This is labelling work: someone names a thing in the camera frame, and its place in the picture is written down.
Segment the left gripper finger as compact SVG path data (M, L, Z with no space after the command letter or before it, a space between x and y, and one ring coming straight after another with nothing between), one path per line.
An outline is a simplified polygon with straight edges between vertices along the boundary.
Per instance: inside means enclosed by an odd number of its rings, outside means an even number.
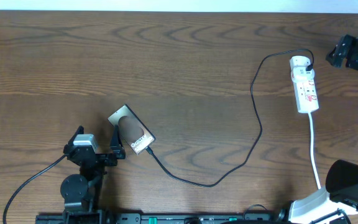
M79 126L78 128L77 128L77 130L75 131L75 133L74 133L74 135L70 138L70 140L68 141L68 145L69 146L73 146L74 145L74 140L75 140L75 138L77 137L77 135L79 135L79 134L84 134L84 127L82 127L82 126Z
M109 144L110 150L113 151L114 154L125 154L124 146L122 145L120 133L119 133L119 126L114 125L114 132L112 134L112 138Z

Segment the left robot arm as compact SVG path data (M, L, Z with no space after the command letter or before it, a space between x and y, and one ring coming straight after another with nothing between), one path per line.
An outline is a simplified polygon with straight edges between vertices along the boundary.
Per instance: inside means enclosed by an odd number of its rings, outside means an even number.
M119 127L115 125L109 148L110 153L98 154L97 142L92 134L85 134L79 126L63 148L67 159L80 168L79 174L69 175L61 184L60 193L65 201L64 223L114 223L111 212L98 207L106 167L125 159Z

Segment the bronze Galaxy smartphone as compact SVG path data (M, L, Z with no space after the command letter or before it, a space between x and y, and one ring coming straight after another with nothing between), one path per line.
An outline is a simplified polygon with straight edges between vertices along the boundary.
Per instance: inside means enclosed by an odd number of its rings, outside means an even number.
M136 154L140 154L155 141L155 136L127 104L115 111L108 121L113 126L118 126L121 137Z

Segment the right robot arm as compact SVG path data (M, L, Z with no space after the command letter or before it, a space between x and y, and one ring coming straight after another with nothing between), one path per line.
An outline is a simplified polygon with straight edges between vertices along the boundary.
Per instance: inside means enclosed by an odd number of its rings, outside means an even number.
M326 60L334 67L345 65L358 71L358 37L345 35ZM318 109L314 90L314 75L304 75L310 60L304 56L290 59L291 79L300 113L310 116ZM358 214L358 165L336 161L326 177L325 186L301 200L295 200L280 210L277 223L349 223L349 216Z

